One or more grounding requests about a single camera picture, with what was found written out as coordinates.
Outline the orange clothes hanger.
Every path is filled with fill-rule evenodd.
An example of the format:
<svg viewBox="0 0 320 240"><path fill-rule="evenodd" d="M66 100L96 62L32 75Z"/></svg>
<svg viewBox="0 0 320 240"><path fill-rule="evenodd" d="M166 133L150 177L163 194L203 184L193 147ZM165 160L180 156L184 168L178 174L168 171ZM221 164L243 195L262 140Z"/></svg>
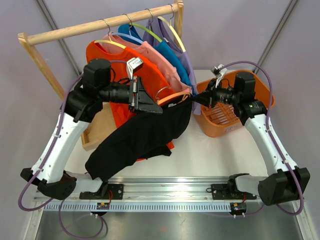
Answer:
<svg viewBox="0 0 320 240"><path fill-rule="evenodd" d="M166 105L166 104L177 105L179 103L182 103L183 101L185 101L189 97L191 97L191 93L190 92L182 91L182 92L173 93L171 95L168 95L168 96L160 99L158 95L165 89L171 89L171 87L165 86L165 87L161 88L155 95L156 103L159 106L163 106L163 105Z"/></svg>

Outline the black t shirt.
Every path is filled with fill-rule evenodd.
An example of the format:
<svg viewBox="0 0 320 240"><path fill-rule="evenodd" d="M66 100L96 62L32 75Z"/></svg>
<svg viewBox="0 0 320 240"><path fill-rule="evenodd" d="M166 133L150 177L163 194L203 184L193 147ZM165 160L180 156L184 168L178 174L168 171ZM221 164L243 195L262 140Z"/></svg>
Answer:
<svg viewBox="0 0 320 240"><path fill-rule="evenodd" d="M167 144L186 130L192 113L190 98L163 109L162 114L139 113L109 135L89 156L90 177L109 180L138 159L170 156Z"/></svg>

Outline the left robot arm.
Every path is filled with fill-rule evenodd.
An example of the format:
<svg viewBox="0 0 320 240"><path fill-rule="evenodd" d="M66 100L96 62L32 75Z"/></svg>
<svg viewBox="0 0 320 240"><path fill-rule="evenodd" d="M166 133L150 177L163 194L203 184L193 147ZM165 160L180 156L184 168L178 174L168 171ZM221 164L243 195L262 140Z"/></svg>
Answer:
<svg viewBox="0 0 320 240"><path fill-rule="evenodd" d="M125 62L128 83L111 79L111 62L103 58L91 60L83 68L77 86L64 98L55 130L39 160L24 168L20 176L27 185L35 185L44 196L65 200L72 193L91 193L97 199L108 194L108 182L92 179L88 174L65 171L66 163L78 139L103 109L104 103L127 104L130 112L162 114L162 108L152 99L135 73L147 65L141 57Z"/></svg>

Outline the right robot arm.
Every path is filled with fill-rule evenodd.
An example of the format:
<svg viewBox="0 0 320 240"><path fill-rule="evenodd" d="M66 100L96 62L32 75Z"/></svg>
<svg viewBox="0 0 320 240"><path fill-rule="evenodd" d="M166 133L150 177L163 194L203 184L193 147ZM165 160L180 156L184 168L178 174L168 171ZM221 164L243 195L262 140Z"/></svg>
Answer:
<svg viewBox="0 0 320 240"><path fill-rule="evenodd" d="M267 205L280 205L290 201L304 202L303 193L310 180L307 168L299 168L286 153L284 146L270 124L271 106L255 98L257 77L249 71L234 71L227 78L234 78L234 85L223 87L221 78L213 78L197 86L194 100L212 109L216 104L230 105L234 115L253 137L264 160L268 177L247 173L230 176L227 193L239 198L243 193L260 197Z"/></svg>

